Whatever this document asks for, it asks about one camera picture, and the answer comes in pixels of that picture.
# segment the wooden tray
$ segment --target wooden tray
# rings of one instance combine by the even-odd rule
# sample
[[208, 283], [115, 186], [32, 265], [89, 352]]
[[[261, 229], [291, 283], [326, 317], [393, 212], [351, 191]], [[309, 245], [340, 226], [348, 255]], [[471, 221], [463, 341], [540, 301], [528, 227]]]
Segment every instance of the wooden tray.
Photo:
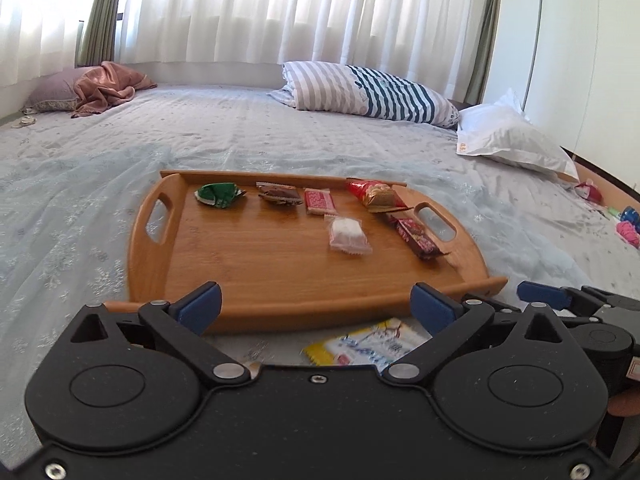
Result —
[[[489, 277], [475, 242], [446, 209], [405, 184], [389, 182], [404, 202], [431, 208], [454, 231], [438, 241], [446, 256], [419, 260], [389, 226], [345, 189], [344, 178], [225, 171], [161, 171], [145, 198], [129, 241], [130, 303], [109, 302], [110, 310], [133, 312], [147, 301], [175, 301], [202, 283], [218, 282], [222, 313], [213, 332], [256, 332], [320, 328], [409, 314], [409, 292], [427, 282], [452, 298], [466, 292], [492, 296], [507, 282]], [[305, 206], [277, 206], [257, 195], [260, 181], [332, 190], [338, 212], [362, 221], [373, 254], [351, 256], [330, 250], [321, 216]], [[199, 203], [203, 184], [235, 182], [245, 197], [231, 208]], [[159, 242], [146, 232], [157, 200], [167, 208]]]

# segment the green curtain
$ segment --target green curtain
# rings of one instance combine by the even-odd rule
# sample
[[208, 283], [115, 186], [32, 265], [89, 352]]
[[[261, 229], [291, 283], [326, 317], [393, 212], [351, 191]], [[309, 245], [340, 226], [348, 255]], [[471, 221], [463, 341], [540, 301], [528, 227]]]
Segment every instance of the green curtain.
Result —
[[91, 13], [84, 23], [78, 66], [113, 61], [118, 0], [91, 0]]
[[466, 90], [465, 95], [465, 102], [469, 104], [478, 104], [484, 92], [484, 84], [489, 72], [489, 63], [494, 46], [495, 27], [498, 23], [498, 1], [487, 0], [484, 8], [478, 53], [476, 54], [476, 62], [469, 88]]

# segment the bed sheet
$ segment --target bed sheet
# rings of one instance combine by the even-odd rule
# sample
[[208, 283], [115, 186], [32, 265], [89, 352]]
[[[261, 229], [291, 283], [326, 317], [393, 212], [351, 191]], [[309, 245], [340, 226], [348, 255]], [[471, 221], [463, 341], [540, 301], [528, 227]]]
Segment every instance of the bed sheet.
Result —
[[33, 126], [0, 128], [0, 160], [51, 159], [103, 153], [137, 144], [170, 146], [176, 158], [206, 149], [221, 153], [315, 153], [433, 164], [511, 203], [603, 288], [640, 296], [634, 269], [640, 253], [623, 244], [610, 222], [554, 178], [484, 157], [455, 153], [455, 136], [428, 124], [381, 121], [328, 112], [300, 112], [267, 90], [160, 86], [89, 118], [37, 115]]
[[[10, 465], [37, 446], [22, 394], [52, 342], [85, 301], [126, 298], [127, 235], [163, 168], [405, 180], [459, 218], [492, 273], [511, 278], [506, 301], [521, 279], [640, 297], [640, 253], [575, 193], [457, 156], [453, 134], [427, 124], [300, 112], [260, 89], [167, 86], [99, 116], [37, 119], [0, 128], [0, 456]], [[305, 345], [344, 330], [210, 340], [239, 360], [304, 364]]]

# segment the curtain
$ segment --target curtain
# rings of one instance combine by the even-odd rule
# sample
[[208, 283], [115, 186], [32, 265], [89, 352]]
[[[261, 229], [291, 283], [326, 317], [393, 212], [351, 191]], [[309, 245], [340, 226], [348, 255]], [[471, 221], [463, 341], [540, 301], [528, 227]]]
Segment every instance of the curtain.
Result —
[[466, 90], [486, 0], [126, 0], [120, 62], [324, 60]]
[[0, 0], [0, 87], [72, 67], [87, 0]]
[[469, 82], [469, 88], [465, 95], [465, 102], [469, 104], [478, 104], [484, 92], [484, 84], [486, 83], [486, 78], [489, 73], [489, 63], [494, 47], [495, 28], [498, 23], [498, 1], [499, 0], [487, 0], [486, 2], [476, 62], [471, 75], [471, 81]]
[[89, 19], [82, 30], [78, 66], [113, 61], [118, 0], [92, 0]]

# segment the green candy wrapper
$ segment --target green candy wrapper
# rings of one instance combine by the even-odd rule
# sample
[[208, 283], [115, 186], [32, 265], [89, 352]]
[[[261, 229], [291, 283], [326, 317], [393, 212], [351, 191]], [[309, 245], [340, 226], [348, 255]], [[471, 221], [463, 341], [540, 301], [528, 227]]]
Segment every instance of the green candy wrapper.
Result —
[[226, 209], [236, 198], [245, 193], [246, 191], [239, 189], [233, 182], [220, 182], [218, 184], [205, 184], [194, 195], [198, 202]]

